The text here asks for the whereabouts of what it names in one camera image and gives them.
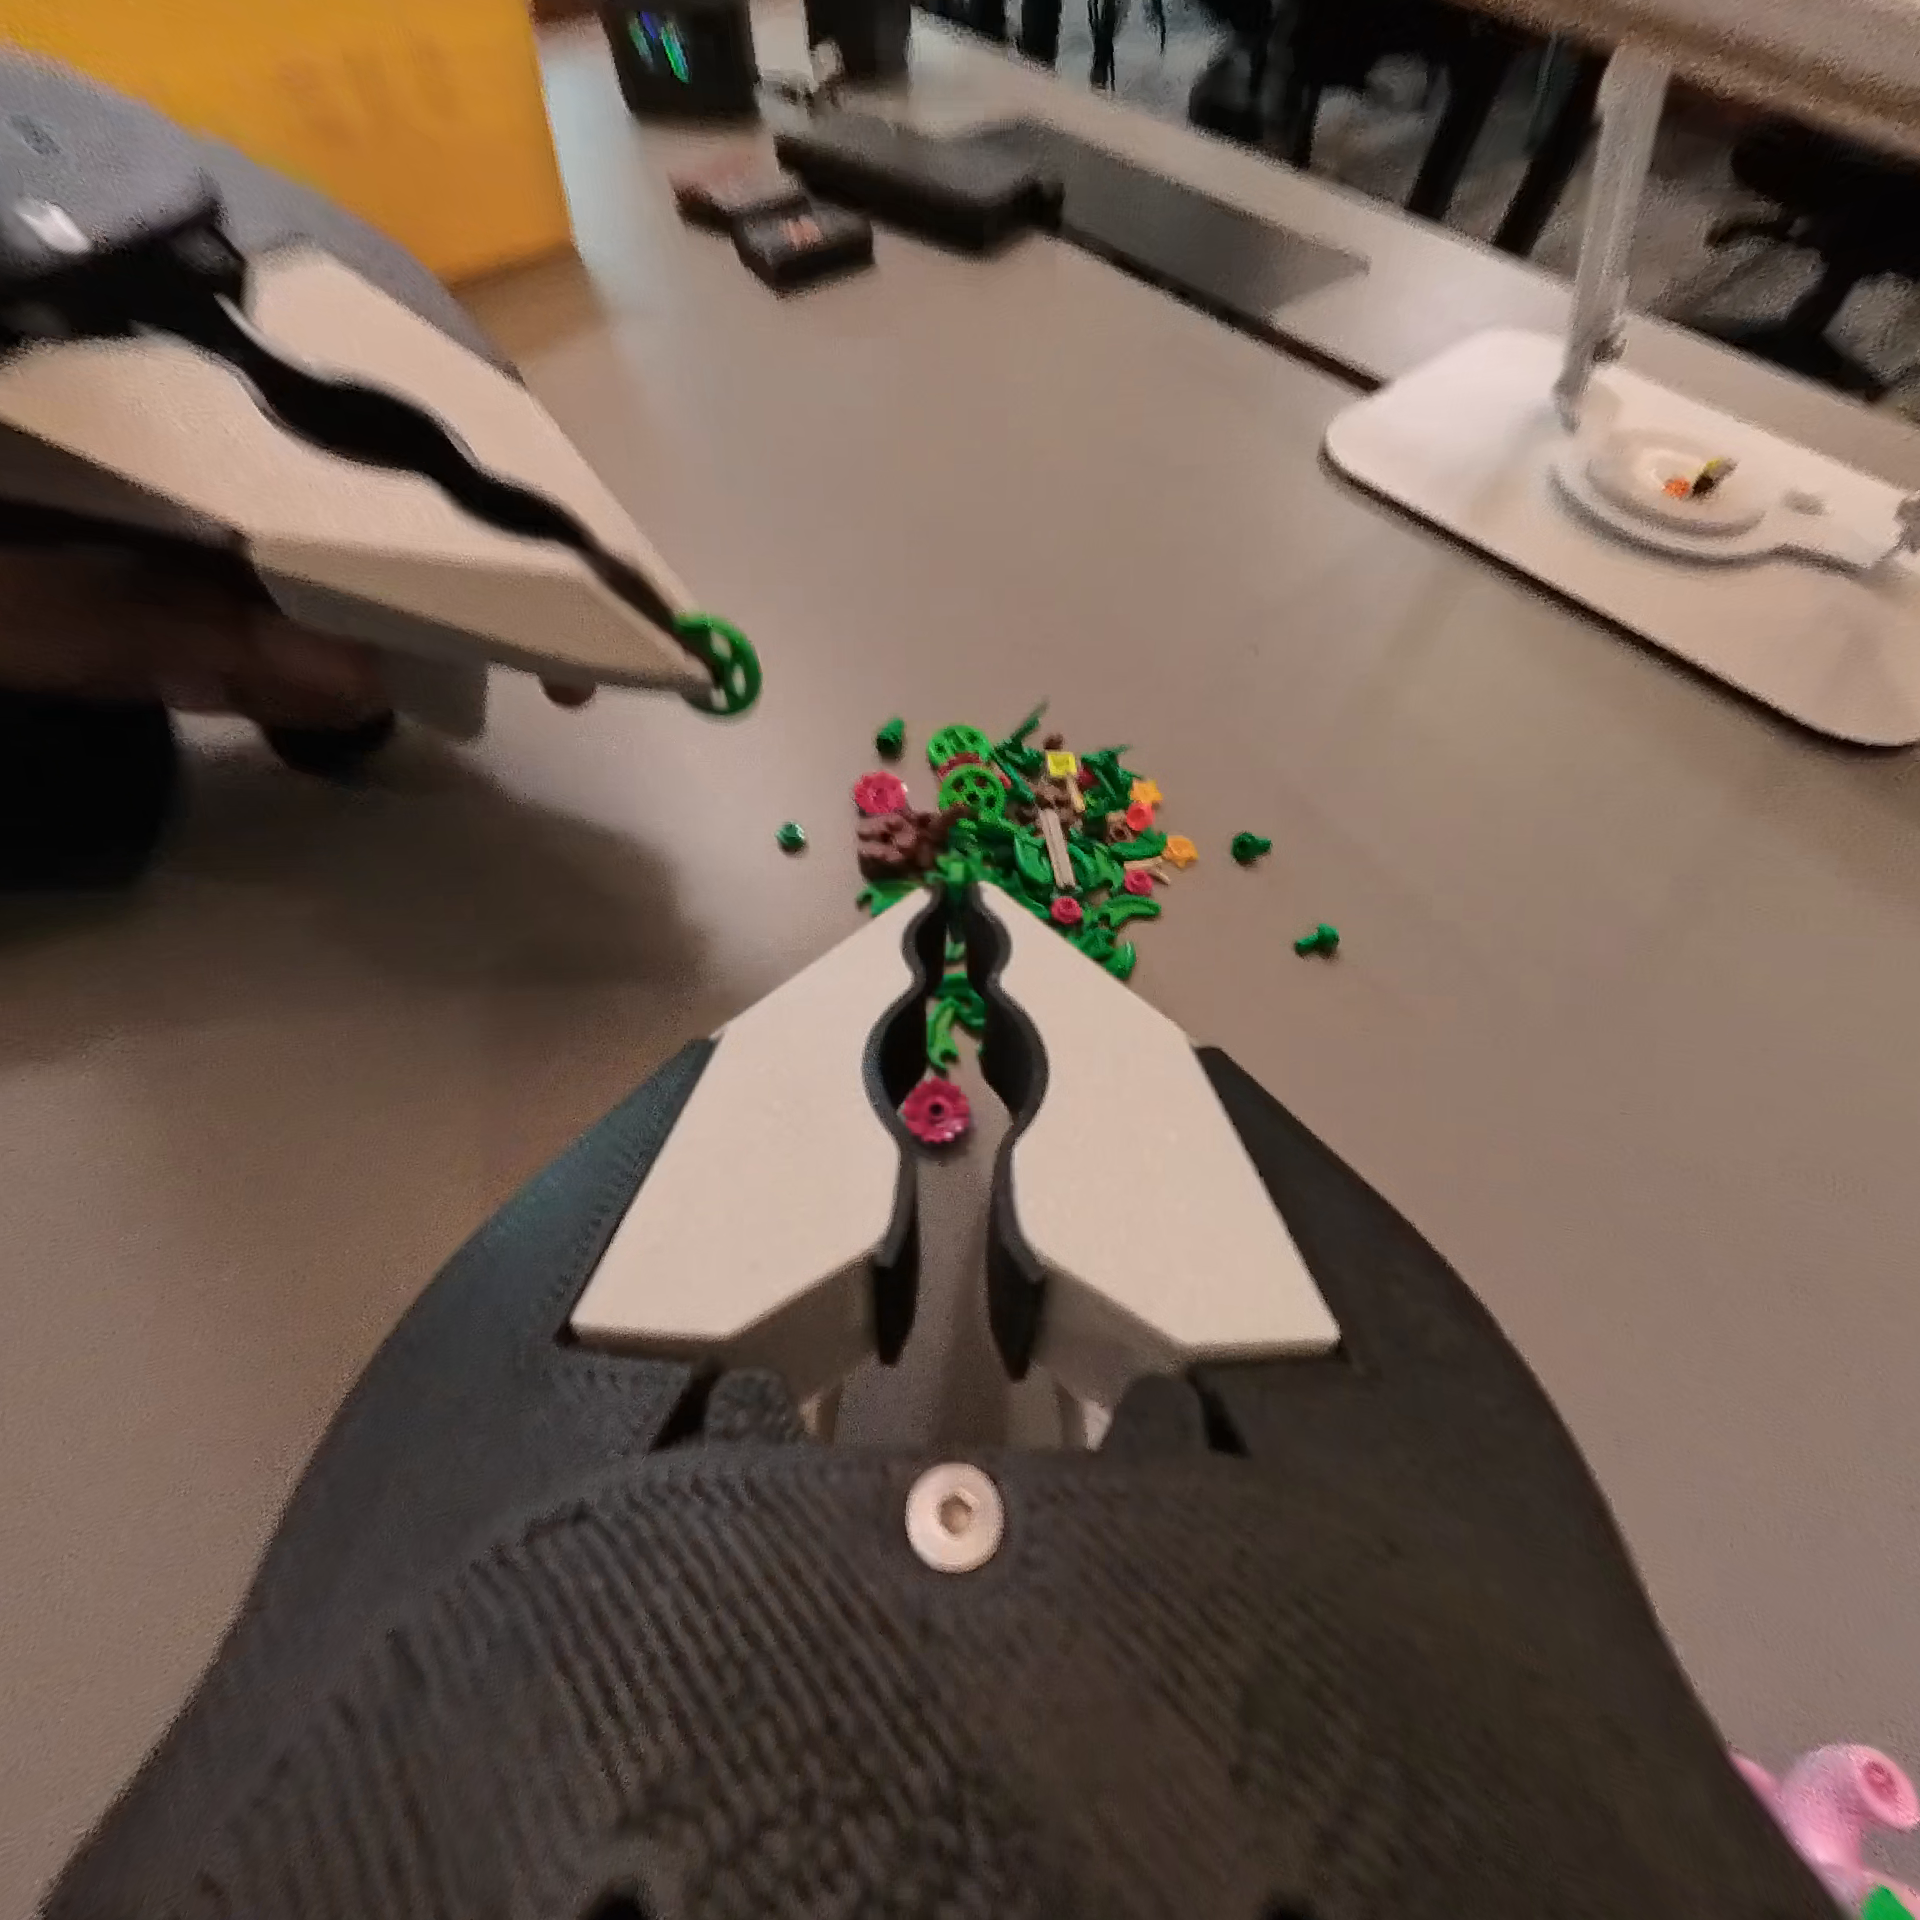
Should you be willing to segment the pile of toy brick pieces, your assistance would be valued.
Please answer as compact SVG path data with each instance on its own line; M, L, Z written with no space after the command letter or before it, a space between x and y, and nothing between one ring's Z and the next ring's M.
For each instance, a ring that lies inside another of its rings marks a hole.
M901 1090L926 1073L952 1078L964 1043L988 1035L988 992L967 955L967 901L980 887L1101 977L1135 983L1139 927L1163 917L1163 891L1195 845L1163 823L1163 787L1129 748L1078 749L1037 707L1010 732L937 726L911 782L897 717L879 730L868 771L901 775L911 798L891 819L860 819L851 803L857 909L901 913L919 967L901 1037L886 1041Z

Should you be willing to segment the person's left forearm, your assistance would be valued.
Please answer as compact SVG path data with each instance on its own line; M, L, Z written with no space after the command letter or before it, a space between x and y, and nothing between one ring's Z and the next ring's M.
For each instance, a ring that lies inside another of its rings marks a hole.
M4 695L4 896L134 887L180 800L180 736L162 703Z

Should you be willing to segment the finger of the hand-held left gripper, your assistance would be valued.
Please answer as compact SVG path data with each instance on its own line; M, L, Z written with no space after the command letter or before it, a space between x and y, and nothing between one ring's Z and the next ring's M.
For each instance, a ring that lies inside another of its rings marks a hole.
M316 493L248 524L269 584L376 636L692 636L692 598L513 373L338 259L224 297L224 361Z
M297 589L276 589L248 524L312 499L312 483L280 469L288 450L299 456L224 359L164 332L42 343L5 361L9 503L240 562L276 611L370 644L391 694L484 694L494 666L586 689L704 683L677 636L376 636L370 616L329 616Z

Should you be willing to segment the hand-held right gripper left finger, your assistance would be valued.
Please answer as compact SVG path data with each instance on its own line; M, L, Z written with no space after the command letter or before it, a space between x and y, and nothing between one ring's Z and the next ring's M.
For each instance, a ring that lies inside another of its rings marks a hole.
M886 909L724 1022L576 1305L581 1348L770 1372L815 1439L919 1302L918 1145L898 1119L943 960L935 892Z

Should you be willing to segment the black desk mat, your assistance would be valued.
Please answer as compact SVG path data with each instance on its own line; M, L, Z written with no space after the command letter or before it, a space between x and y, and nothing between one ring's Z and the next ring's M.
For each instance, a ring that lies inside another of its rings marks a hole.
M1368 260L1266 219L1039 119L1006 136L1060 183L1060 236L1166 295L1250 332L1368 273Z

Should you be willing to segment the white metal stand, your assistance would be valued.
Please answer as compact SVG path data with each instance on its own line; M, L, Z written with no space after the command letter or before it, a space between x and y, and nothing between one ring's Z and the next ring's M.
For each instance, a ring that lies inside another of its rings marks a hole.
M1559 338L1482 331L1349 405L1328 465L1628 636L1865 749L1917 740L1916 488L1624 366L1673 75L1916 154L1916 5L1541 5L1611 46Z

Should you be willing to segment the black charging case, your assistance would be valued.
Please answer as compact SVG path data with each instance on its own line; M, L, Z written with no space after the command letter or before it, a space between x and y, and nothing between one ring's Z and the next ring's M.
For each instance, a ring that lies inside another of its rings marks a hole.
M809 53L832 49L851 81L898 81L910 71L915 2L804 2Z
M759 119L747 2L600 2L594 12L636 119Z

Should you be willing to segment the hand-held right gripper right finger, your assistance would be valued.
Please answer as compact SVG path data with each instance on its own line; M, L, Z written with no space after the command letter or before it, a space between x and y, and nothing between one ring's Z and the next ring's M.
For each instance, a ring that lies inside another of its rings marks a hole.
M1066 1444L1139 1380L1332 1357L1340 1328L1198 1043L993 883L976 883L979 1073L1006 1116L988 1325Z

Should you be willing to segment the yellow plastic bin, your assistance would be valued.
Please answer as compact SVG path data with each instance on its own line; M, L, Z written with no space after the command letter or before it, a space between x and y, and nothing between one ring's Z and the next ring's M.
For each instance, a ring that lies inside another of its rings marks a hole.
M572 250L528 2L5 2L73 66L462 284Z

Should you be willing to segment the green toy wheel piece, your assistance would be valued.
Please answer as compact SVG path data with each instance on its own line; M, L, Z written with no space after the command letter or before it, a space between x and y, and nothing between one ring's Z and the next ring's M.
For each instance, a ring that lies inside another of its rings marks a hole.
M704 683L683 690L702 717L745 717L764 690L764 666L750 636L733 620L709 611L682 611L673 634L704 670Z

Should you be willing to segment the person's left hand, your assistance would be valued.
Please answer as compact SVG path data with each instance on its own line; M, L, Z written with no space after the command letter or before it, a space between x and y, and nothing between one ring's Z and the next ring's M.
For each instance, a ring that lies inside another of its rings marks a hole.
M233 584L109 548L5 548L4 690L89 708L237 717L308 772L398 730L386 676Z

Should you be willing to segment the flat black box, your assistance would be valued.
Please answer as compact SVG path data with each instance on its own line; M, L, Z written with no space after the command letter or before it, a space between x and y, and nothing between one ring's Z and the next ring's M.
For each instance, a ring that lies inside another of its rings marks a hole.
M973 133L836 110L774 133L774 156L815 196L956 254L993 256L1062 223L1062 182Z

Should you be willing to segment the small black pack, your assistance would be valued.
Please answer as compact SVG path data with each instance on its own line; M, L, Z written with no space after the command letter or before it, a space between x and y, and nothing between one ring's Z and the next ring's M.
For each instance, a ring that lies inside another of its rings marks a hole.
M837 205L797 200L733 223L741 263L774 295L868 273L875 263L873 223Z
M787 219L809 208L806 186L769 156L724 156L682 168L670 195L683 223L733 232L756 219Z

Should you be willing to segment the pink toy brick flowerpot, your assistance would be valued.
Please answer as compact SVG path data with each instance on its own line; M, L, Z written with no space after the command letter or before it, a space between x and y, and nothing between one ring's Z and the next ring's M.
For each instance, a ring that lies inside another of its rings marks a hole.
M1874 1836L1917 1828L1916 1782L1903 1763L1865 1742L1817 1746L1782 1774L1739 1749L1730 1760L1842 1914L1917 1916L1916 1883L1870 1859Z

